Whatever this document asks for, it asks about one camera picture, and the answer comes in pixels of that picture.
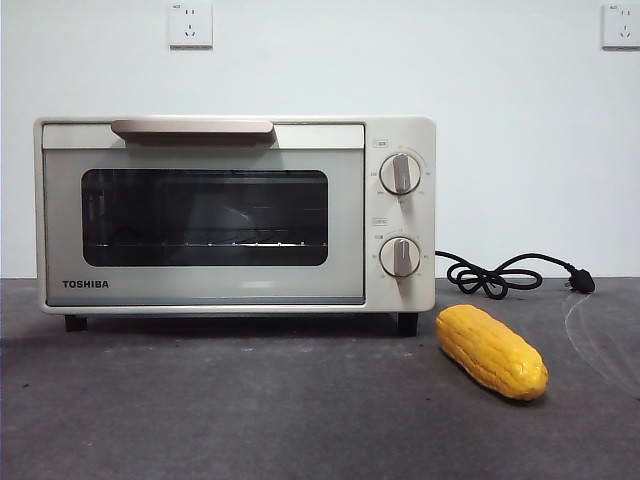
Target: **label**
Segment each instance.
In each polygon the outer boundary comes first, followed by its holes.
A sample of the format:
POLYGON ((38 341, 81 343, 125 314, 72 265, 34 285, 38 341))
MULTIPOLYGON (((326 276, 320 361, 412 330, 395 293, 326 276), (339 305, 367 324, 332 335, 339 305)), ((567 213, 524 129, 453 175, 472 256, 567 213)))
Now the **label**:
POLYGON ((106 280, 62 280, 64 288, 109 288, 106 280))

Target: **yellow corn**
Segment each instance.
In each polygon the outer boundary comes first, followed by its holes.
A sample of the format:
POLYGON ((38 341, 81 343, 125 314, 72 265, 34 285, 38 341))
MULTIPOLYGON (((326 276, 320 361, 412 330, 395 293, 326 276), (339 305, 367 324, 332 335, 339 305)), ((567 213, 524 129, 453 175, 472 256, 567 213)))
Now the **yellow corn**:
POLYGON ((485 387, 519 400, 544 393, 549 372, 538 351, 487 312, 449 307, 438 315, 436 333, 442 350, 485 387))

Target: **oven foot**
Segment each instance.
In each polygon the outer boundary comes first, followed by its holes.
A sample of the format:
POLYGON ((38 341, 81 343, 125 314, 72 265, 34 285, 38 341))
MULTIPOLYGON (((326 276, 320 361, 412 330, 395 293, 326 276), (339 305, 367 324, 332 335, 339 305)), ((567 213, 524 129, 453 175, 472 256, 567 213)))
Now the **oven foot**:
POLYGON ((398 335, 401 337, 415 337, 418 335, 418 313, 398 313, 398 335))
POLYGON ((80 332, 87 329, 87 317, 77 315, 65 315, 64 326, 67 332, 80 332))

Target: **toaster oven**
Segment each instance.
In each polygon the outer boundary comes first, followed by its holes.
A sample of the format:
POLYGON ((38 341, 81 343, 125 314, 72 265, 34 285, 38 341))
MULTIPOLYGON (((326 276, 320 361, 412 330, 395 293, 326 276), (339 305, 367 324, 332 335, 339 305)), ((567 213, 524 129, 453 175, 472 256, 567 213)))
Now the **toaster oven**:
POLYGON ((434 305, 435 125, 419 116, 45 118, 43 311, 398 313, 434 305))

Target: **white knob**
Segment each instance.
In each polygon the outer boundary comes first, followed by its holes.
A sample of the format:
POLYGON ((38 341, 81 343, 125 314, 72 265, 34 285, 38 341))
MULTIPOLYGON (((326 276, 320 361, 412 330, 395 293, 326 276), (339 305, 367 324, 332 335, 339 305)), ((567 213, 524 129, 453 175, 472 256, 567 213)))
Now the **white knob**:
POLYGON ((420 165, 411 155, 397 153, 382 164, 380 181, 391 193, 404 195, 420 183, 420 165))
POLYGON ((380 249, 380 263, 389 275, 408 277, 420 265, 420 249, 408 238, 392 238, 380 249))

